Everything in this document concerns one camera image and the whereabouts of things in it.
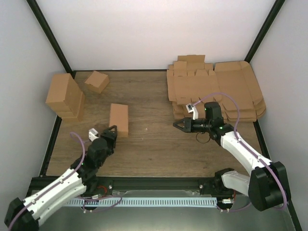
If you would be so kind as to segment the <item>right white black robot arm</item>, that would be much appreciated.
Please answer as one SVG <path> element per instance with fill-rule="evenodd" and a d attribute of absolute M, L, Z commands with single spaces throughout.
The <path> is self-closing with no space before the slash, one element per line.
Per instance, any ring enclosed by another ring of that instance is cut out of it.
<path fill-rule="evenodd" d="M 191 118 L 173 123 L 173 127 L 186 133 L 208 133 L 210 139 L 231 153 L 245 168 L 246 176 L 235 170 L 224 170 L 214 181 L 214 189 L 220 194 L 229 189 L 248 196 L 259 211 L 280 206 L 284 208 L 291 197 L 285 166 L 272 162 L 252 148 L 231 125 L 224 122 L 218 102 L 204 104 L 205 118 L 198 118 L 194 105 L 186 106 Z"/>

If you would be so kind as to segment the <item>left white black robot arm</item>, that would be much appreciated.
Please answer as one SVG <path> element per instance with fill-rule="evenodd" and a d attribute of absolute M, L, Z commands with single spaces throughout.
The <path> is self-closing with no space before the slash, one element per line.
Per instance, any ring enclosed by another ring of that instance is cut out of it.
<path fill-rule="evenodd" d="M 91 144 L 81 143 L 82 154 L 61 176 L 32 196 L 15 198 L 9 204 L 4 223 L 10 231 L 38 231 L 46 220 L 70 200 L 98 190 L 96 173 L 114 153 L 117 126 L 101 134 L 89 130 Z"/>

